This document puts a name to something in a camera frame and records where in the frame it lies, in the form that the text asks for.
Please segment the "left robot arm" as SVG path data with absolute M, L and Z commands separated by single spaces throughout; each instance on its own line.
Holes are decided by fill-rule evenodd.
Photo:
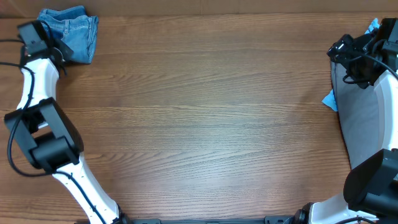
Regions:
M 56 102 L 59 71 L 73 50 L 56 39 L 45 21 L 30 21 L 17 27 L 21 47 L 16 67 L 24 76 L 17 109 L 4 117 L 10 131 L 7 159 L 19 175 L 12 159 L 12 144 L 17 143 L 37 177 L 51 175 L 63 184 L 88 217 L 89 223 L 129 223 L 120 206 L 103 190 L 85 160 L 83 140 Z

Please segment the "light blue denim jeans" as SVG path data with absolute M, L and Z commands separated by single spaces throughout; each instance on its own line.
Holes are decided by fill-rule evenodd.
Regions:
M 52 37 L 60 39 L 73 50 L 72 62 L 92 62 L 96 50 L 98 16 L 88 16 L 84 6 L 75 6 L 62 11 L 43 9 L 37 19 L 49 25 Z

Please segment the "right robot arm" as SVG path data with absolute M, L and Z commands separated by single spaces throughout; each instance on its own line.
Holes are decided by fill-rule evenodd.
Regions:
M 327 52 L 331 92 L 351 170 L 342 193 L 297 210 L 286 223 L 397 222 L 397 19 L 372 21 Z

